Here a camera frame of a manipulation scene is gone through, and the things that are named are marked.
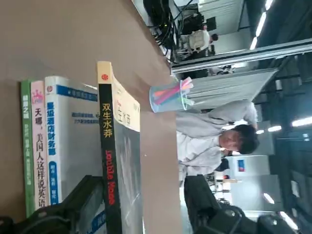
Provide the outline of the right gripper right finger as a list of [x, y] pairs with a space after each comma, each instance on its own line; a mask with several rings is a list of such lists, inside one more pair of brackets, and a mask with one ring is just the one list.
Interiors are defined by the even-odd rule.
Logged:
[[239, 207], [219, 203], [202, 175], [185, 178], [184, 199], [194, 234], [256, 233], [256, 223]]

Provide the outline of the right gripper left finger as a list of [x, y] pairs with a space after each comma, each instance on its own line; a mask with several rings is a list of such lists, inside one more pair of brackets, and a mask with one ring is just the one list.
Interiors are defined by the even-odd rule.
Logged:
[[102, 201], [102, 177], [86, 175], [61, 203], [38, 209], [14, 233], [85, 234]]

